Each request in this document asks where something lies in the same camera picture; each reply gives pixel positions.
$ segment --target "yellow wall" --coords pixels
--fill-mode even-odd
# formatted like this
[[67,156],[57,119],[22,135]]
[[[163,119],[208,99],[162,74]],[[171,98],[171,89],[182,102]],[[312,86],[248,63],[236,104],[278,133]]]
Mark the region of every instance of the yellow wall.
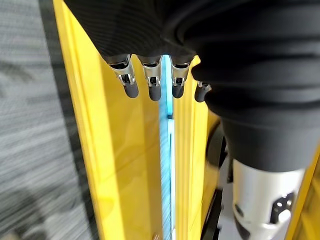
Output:
[[142,67],[128,98],[62,0],[53,0],[95,218],[102,240],[162,235],[158,104]]
[[[191,66],[200,62],[196,57]],[[218,179],[205,161],[208,127],[217,117],[196,102],[197,82],[189,72],[184,94],[173,101],[175,122],[176,239],[199,240]]]

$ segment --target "ribbed black fabric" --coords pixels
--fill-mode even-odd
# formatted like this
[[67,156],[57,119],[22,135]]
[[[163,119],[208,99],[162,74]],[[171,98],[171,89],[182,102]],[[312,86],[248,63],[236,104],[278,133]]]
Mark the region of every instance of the ribbed black fabric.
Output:
[[170,2],[159,2],[153,0],[65,0],[102,56],[190,54],[182,47],[164,40],[162,13]]

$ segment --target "metal bracket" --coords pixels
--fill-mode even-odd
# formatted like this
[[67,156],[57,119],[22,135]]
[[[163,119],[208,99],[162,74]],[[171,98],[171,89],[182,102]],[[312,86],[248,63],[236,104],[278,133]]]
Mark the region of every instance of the metal bracket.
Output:
[[135,84],[135,72],[129,54],[126,56],[125,61],[109,64],[109,66],[123,86],[126,86],[126,83],[130,83],[130,85]]

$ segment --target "silver metal cylinder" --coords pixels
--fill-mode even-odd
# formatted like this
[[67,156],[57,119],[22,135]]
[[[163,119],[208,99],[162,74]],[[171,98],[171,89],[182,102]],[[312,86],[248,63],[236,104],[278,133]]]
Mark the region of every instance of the silver metal cylinder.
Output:
[[244,239],[272,239],[281,226],[290,220],[290,210],[304,173],[304,169],[262,171],[233,161],[233,213],[241,228],[249,232]]

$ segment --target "black fingertip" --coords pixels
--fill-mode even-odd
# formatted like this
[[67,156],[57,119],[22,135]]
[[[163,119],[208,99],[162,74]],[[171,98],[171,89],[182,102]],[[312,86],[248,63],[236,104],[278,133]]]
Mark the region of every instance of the black fingertip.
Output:
[[136,98],[139,95],[139,89],[136,82],[134,84],[126,83],[124,86],[124,91],[129,98]]
[[159,101],[161,98],[161,87],[160,86],[149,86],[149,97],[152,101]]
[[177,85],[172,86],[172,95],[174,98],[179,99],[183,96],[185,91],[185,86]]

